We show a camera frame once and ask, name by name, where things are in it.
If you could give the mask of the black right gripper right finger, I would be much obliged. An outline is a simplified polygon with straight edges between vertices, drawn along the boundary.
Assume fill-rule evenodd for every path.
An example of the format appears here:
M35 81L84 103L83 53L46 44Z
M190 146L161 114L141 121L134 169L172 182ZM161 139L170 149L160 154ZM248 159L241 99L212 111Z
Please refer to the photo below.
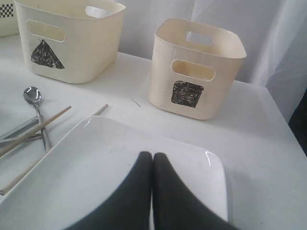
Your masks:
M183 183L164 153L153 158L153 221L156 230L236 230Z

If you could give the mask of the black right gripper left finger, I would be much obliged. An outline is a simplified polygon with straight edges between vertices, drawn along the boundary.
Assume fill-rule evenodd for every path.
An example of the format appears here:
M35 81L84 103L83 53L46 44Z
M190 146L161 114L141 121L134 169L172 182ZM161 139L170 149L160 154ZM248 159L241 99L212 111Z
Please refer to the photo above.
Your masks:
M132 169L111 196L68 230L148 230L153 158L139 153Z

